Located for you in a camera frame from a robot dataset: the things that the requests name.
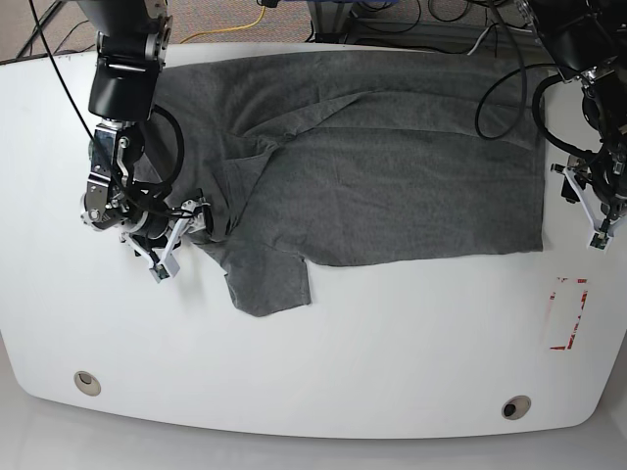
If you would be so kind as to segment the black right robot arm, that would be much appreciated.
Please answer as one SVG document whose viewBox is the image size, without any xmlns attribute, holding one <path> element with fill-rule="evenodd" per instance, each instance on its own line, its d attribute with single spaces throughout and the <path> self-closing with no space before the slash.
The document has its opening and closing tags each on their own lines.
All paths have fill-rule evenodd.
<svg viewBox="0 0 627 470">
<path fill-rule="evenodd" d="M 154 102 L 171 33 L 167 2 L 82 1 L 79 7 L 97 30 L 88 110 L 101 120 L 89 148 L 84 223 L 121 228 L 149 260 L 157 250 L 176 248 L 185 233 L 222 239 L 227 224 L 201 190 L 167 203 L 185 157 L 179 123 Z"/>
</svg>

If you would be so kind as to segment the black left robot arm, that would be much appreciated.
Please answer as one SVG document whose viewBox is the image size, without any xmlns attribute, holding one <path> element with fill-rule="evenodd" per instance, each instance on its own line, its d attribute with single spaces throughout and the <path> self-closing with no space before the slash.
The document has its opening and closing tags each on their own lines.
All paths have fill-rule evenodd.
<svg viewBox="0 0 627 470">
<path fill-rule="evenodd" d="M 626 3 L 518 1 L 516 7 L 557 70 L 534 92 L 534 120 L 551 144 L 576 159 L 575 181 L 592 187 L 614 221 L 626 214 Z M 580 82 L 582 113 L 600 136 L 599 150 L 566 143 L 542 122 L 544 92 L 561 80 Z"/>
</svg>

